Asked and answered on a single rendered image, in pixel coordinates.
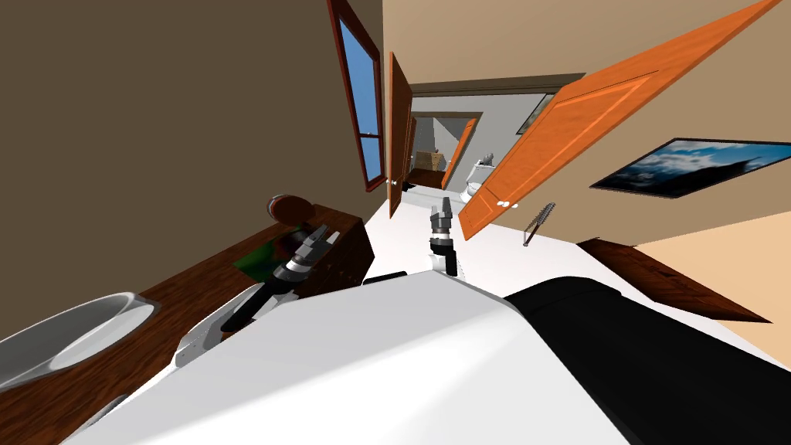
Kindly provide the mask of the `dark brown wooden door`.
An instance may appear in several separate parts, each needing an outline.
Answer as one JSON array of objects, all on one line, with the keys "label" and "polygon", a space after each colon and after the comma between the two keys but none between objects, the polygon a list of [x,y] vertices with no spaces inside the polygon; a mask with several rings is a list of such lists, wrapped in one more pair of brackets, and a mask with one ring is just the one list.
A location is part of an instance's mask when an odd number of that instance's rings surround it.
[{"label": "dark brown wooden door", "polygon": [[400,182],[400,185],[388,185],[389,217],[392,218],[401,202],[402,182],[406,176],[412,121],[412,90],[394,52],[389,53],[389,66],[389,178]]}]

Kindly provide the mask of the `red framed window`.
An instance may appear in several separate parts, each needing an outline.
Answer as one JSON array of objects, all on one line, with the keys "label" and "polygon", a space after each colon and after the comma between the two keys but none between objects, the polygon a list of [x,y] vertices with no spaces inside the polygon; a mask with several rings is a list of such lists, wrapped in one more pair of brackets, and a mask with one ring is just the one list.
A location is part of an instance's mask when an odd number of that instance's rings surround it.
[{"label": "red framed window", "polygon": [[365,191],[386,180],[382,57],[348,0],[326,0]]}]

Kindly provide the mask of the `dark wooden low cabinet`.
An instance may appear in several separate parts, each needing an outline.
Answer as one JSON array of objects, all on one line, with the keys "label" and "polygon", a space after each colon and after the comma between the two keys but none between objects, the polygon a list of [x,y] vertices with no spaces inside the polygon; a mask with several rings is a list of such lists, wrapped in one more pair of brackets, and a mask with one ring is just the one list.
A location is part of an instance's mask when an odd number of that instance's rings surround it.
[{"label": "dark wooden low cabinet", "polygon": [[721,321],[770,321],[633,246],[592,238],[576,245],[651,300]]}]

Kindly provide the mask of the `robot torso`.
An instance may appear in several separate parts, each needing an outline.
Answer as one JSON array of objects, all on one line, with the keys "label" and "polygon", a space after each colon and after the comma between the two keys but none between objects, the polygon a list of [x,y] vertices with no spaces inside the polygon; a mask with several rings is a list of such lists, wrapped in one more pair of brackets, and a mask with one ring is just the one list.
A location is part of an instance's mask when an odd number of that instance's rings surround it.
[{"label": "robot torso", "polygon": [[291,301],[64,445],[629,445],[511,304],[427,271]]}]

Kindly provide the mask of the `large orange wooden door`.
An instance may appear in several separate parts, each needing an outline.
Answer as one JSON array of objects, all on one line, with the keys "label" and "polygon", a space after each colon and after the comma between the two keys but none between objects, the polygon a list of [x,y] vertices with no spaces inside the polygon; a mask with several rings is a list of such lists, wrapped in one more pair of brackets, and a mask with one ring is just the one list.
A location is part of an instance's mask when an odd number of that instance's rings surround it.
[{"label": "large orange wooden door", "polygon": [[563,87],[460,211],[465,240],[782,0],[761,0]]}]

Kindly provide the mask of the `dark framed sky picture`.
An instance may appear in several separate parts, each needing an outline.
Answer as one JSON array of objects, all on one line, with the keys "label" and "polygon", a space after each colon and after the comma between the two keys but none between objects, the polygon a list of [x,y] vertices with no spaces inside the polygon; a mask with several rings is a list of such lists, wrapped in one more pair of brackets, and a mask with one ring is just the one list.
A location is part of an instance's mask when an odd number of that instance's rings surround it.
[{"label": "dark framed sky picture", "polygon": [[672,138],[591,188],[678,199],[787,159],[786,142]]}]

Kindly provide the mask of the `dark wooden vanity counter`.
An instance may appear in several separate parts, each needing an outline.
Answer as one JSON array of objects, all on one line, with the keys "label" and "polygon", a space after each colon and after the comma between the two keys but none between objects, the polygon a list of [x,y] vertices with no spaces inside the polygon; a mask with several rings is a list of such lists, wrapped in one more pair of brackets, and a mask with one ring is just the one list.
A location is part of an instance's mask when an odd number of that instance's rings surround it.
[{"label": "dark wooden vanity counter", "polygon": [[253,284],[235,262],[287,231],[274,223],[147,289],[160,310],[105,352],[53,375],[0,393],[0,445],[59,445],[114,399],[167,365],[186,333]]}]

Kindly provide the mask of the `grey bristle brush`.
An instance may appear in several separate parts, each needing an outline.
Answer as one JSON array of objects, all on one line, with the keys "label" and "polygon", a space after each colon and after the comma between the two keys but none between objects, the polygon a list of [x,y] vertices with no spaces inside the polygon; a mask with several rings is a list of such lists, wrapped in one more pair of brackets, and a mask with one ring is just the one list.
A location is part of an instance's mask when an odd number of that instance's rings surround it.
[{"label": "grey bristle brush", "polygon": [[532,222],[528,225],[528,227],[524,231],[523,246],[528,246],[528,244],[532,240],[532,237],[535,235],[535,233],[538,231],[541,225],[545,223],[545,221],[547,220],[547,218],[554,209],[555,209],[555,203],[550,202],[545,206],[545,208],[543,208],[537,214],[537,216],[532,220]]}]

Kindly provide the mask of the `red brown round ball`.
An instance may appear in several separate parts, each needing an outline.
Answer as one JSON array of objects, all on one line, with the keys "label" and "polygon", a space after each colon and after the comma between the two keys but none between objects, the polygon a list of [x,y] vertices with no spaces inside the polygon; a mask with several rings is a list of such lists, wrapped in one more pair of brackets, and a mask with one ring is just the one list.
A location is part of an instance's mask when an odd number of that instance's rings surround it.
[{"label": "red brown round ball", "polygon": [[299,196],[275,195],[266,204],[271,219],[286,226],[299,226],[316,216],[314,205]]}]

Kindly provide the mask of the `white oval sink basin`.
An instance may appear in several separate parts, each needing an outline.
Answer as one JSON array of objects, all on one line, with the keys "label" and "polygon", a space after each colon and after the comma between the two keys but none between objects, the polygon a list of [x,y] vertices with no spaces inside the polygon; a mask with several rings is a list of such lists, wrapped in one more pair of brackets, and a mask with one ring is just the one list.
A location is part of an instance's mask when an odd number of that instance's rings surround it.
[{"label": "white oval sink basin", "polygon": [[62,311],[0,341],[0,393],[112,347],[161,308],[132,292],[109,294]]}]

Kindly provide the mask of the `green flat object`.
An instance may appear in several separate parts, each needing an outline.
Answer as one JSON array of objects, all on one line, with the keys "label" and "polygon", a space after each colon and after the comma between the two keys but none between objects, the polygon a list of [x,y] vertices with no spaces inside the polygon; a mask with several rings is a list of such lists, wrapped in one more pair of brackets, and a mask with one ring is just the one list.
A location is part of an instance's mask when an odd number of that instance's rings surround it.
[{"label": "green flat object", "polygon": [[269,241],[233,263],[245,276],[257,283],[267,280],[274,270],[294,254],[287,243],[279,239]]}]

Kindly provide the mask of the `white toilet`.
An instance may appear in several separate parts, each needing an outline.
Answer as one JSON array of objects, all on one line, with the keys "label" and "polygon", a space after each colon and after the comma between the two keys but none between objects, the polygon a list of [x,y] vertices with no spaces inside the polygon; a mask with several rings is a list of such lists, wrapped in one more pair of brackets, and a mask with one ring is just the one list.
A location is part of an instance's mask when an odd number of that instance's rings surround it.
[{"label": "white toilet", "polygon": [[460,193],[460,199],[463,203],[469,202],[490,177],[492,171],[495,169],[493,160],[494,154],[489,153],[474,163],[467,176],[465,189]]}]

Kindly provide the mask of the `small orange door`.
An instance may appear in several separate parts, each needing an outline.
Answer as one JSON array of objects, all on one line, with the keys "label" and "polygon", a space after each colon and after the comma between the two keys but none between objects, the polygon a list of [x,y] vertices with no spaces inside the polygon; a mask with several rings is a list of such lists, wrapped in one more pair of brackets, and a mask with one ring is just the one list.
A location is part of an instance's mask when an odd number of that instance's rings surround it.
[{"label": "small orange door", "polygon": [[450,183],[451,178],[453,177],[453,173],[456,169],[458,161],[461,159],[464,150],[466,149],[468,142],[474,132],[474,129],[477,125],[477,118],[471,118],[467,122],[466,126],[464,127],[459,140],[457,142],[457,146],[454,150],[453,156],[451,157],[450,161],[448,162],[446,171],[444,172],[444,176],[441,182],[441,189],[446,190],[448,184]]}]

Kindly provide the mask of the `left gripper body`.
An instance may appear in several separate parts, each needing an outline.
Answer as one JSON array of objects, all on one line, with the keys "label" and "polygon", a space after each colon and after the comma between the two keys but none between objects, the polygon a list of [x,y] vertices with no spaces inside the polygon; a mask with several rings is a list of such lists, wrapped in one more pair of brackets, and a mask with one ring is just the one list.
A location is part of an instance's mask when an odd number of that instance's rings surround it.
[{"label": "left gripper body", "polygon": [[309,270],[320,256],[321,252],[318,247],[302,244],[290,260],[290,269]]}]

